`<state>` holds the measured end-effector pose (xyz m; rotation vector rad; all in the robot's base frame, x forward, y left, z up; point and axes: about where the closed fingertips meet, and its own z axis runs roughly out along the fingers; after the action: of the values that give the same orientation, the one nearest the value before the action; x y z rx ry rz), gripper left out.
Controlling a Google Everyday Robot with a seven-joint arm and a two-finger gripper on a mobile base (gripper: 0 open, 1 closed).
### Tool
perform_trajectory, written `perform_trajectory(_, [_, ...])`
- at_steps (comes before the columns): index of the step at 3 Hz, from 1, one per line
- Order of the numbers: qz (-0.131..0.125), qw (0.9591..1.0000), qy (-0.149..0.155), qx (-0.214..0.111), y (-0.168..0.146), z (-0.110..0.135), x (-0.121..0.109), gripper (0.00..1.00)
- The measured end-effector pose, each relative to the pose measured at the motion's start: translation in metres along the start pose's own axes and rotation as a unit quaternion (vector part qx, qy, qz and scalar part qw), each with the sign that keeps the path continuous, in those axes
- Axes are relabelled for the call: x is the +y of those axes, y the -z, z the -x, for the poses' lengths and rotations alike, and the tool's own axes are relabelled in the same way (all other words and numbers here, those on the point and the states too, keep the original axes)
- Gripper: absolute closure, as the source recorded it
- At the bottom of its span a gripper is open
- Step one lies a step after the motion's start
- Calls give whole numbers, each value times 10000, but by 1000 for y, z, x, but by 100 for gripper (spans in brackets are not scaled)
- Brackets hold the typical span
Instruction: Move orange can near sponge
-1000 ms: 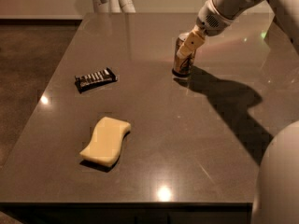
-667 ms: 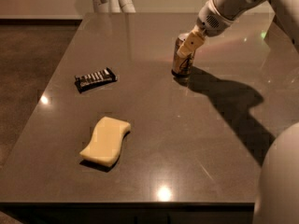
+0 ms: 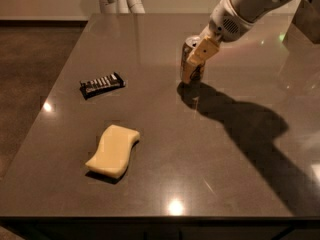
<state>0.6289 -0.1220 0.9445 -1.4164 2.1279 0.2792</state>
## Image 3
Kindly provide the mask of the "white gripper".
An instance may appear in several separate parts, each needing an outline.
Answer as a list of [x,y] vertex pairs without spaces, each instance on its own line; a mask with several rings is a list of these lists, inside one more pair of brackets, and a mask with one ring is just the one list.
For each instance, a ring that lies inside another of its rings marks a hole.
[[248,11],[241,12],[248,0],[221,0],[210,15],[200,36],[190,36],[183,45],[183,82],[200,81],[206,61],[219,51],[221,42],[240,39],[254,25]]

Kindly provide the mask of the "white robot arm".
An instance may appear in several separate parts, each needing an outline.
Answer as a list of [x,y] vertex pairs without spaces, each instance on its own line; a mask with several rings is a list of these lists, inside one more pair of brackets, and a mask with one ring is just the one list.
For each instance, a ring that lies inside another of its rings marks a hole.
[[[222,42],[233,42],[247,33],[265,14],[292,0],[221,0],[199,35],[186,39],[182,48],[181,80],[200,81],[205,62],[214,56]],[[317,14],[320,0],[305,0]]]

